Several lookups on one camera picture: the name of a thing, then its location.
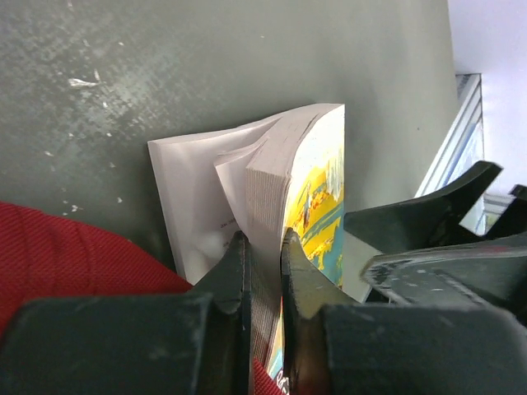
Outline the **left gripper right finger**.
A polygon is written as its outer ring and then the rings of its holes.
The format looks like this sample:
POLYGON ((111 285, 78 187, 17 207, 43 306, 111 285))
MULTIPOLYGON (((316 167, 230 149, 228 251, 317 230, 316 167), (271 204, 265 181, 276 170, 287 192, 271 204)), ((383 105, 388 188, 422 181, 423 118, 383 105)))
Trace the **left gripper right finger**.
POLYGON ((492 304, 360 304, 288 231, 284 371, 294 394, 523 394, 526 311, 492 304))

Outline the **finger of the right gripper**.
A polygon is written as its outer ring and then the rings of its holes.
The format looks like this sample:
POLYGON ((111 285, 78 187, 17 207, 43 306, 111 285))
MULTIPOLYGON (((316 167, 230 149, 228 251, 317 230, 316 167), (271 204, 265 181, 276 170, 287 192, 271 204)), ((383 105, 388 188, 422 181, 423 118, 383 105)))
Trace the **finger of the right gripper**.
POLYGON ((460 222, 501 171, 501 166, 479 160, 433 193, 348 212, 343 228, 371 247, 442 247, 483 241, 483 236, 460 222))
POLYGON ((414 250, 372 258, 362 278, 398 304, 492 304, 512 313, 526 311, 526 187, 494 224, 519 232, 472 244, 414 250))

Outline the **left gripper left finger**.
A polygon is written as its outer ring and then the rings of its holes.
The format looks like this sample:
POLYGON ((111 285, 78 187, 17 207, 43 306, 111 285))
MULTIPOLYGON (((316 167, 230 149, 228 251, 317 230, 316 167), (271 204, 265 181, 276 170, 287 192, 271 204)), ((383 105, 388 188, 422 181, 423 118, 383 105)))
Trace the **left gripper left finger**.
POLYGON ((237 232, 186 293, 26 304, 1 342, 2 393, 251 393, 251 266, 237 232))

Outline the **yellow and maroon book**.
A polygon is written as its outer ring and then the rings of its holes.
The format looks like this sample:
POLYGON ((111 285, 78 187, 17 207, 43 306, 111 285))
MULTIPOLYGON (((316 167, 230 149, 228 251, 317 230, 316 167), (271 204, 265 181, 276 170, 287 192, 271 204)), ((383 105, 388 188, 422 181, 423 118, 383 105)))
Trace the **yellow and maroon book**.
POLYGON ((308 260, 342 285, 344 143, 344 105, 315 104, 147 144, 179 275, 199 282, 235 232, 248 238, 257 263, 255 353, 284 393, 282 242, 294 230, 308 260))

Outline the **red backpack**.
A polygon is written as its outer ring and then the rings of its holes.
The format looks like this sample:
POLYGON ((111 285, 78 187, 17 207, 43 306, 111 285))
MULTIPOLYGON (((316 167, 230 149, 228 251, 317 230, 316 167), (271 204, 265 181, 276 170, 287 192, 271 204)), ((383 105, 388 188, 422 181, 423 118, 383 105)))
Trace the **red backpack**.
MULTIPOLYGON (((1 342, 26 304, 40 299, 179 295, 192 290, 125 238, 11 203, 1 205, 1 342)), ((278 386, 252 356, 252 391, 278 386)))

